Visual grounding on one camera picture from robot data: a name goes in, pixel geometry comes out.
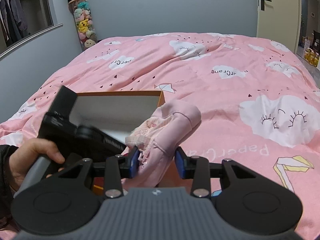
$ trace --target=door handle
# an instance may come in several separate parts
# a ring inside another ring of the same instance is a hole
[[[261,11],[264,11],[264,1],[272,2],[272,0],[261,0]]]

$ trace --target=silver bolt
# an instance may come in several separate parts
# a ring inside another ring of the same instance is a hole
[[[105,194],[109,198],[117,198],[121,195],[121,191],[117,189],[109,189]]]
[[[209,191],[204,188],[198,188],[193,191],[193,195],[197,197],[206,197],[209,195]]]

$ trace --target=pink bedspread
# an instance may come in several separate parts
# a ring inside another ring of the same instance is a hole
[[[54,73],[7,122],[0,143],[36,137],[61,85],[75,92],[163,90],[196,105],[202,124],[187,155],[232,158],[297,194],[297,232],[320,234],[320,91],[299,59],[266,39],[218,33],[161,33],[106,39]],[[164,180],[181,185],[173,169]],[[212,180],[212,191],[220,189]]]

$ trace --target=person's hand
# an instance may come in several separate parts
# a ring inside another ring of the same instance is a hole
[[[20,188],[26,174],[40,154],[47,155],[59,164],[65,161],[54,142],[39,138],[28,140],[10,156],[6,163],[5,172],[12,189],[17,191]]]

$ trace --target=chair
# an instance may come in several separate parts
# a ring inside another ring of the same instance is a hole
[[[311,44],[311,48],[318,52],[320,51],[320,33],[313,30],[313,41]]]

